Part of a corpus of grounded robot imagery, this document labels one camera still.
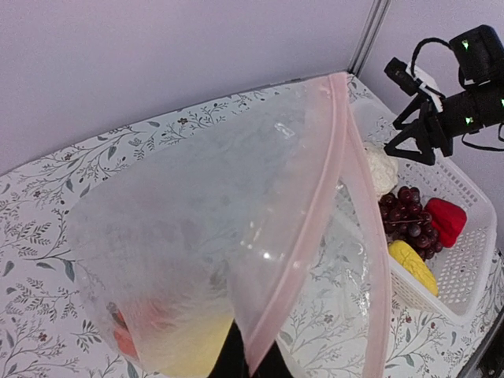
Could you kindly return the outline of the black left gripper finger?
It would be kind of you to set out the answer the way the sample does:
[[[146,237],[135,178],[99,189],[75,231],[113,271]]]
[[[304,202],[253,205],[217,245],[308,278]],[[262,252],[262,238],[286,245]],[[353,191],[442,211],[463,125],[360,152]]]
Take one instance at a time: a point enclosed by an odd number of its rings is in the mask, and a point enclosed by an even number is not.
[[[243,340],[236,323],[233,322],[217,362],[212,378],[292,378],[282,357],[280,348],[274,343],[253,375],[250,375],[244,357]]]

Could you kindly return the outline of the orange toy pumpkin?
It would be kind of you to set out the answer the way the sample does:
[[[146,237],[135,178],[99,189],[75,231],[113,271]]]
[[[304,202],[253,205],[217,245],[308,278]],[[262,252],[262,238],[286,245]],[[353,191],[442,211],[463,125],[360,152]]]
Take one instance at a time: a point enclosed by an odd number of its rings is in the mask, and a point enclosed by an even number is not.
[[[107,310],[113,319],[113,338],[120,352],[127,357],[138,360],[138,353],[129,330],[130,324],[124,318],[124,314],[112,302],[107,306]],[[156,302],[147,302],[140,308],[140,314],[135,315],[135,324],[133,327],[146,328],[147,330],[163,330],[169,328],[171,322],[169,318],[169,311],[162,309]]]

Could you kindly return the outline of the white toy cauliflower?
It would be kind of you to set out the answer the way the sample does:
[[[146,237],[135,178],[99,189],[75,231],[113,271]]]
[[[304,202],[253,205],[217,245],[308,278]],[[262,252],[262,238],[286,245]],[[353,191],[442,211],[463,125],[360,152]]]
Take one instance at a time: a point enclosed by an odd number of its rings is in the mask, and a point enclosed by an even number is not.
[[[381,199],[398,185],[398,160],[373,143],[364,142],[363,146],[376,198]]]

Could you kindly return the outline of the white plastic basket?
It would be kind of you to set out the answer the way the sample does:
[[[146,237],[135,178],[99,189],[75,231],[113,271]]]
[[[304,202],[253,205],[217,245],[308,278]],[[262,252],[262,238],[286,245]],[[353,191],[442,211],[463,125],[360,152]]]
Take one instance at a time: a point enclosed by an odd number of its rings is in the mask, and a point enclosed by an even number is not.
[[[454,324],[466,324],[483,297],[497,234],[495,208],[478,186],[442,154],[434,165],[398,158],[398,184],[417,193],[431,241],[413,249],[434,278],[426,287],[404,264],[391,259],[395,292],[415,309],[438,313]]]

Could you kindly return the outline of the clear zip top bag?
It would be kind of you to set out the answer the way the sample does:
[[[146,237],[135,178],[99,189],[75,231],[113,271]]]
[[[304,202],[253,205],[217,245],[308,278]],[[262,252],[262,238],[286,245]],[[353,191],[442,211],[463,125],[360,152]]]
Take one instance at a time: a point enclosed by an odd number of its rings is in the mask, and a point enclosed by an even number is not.
[[[132,335],[145,329],[133,327],[140,308],[156,302],[170,324],[231,315],[249,372],[305,296],[323,243],[330,255],[352,247],[369,289],[360,376],[384,373],[387,242],[343,72],[145,157],[91,189],[67,221],[84,308],[110,348],[122,354],[107,306]]]

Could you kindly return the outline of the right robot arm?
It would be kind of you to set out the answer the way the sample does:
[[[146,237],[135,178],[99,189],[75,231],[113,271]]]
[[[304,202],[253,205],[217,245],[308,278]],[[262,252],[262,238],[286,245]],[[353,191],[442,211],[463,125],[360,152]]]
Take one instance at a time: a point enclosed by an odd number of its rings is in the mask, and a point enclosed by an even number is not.
[[[429,43],[445,46],[455,56],[461,93],[445,96],[417,70],[417,58]],[[434,165],[436,150],[452,156],[455,138],[503,126],[503,45],[488,25],[450,41],[423,39],[413,50],[410,63],[394,57],[384,72],[413,99],[393,122],[398,133],[384,146],[389,156]]]

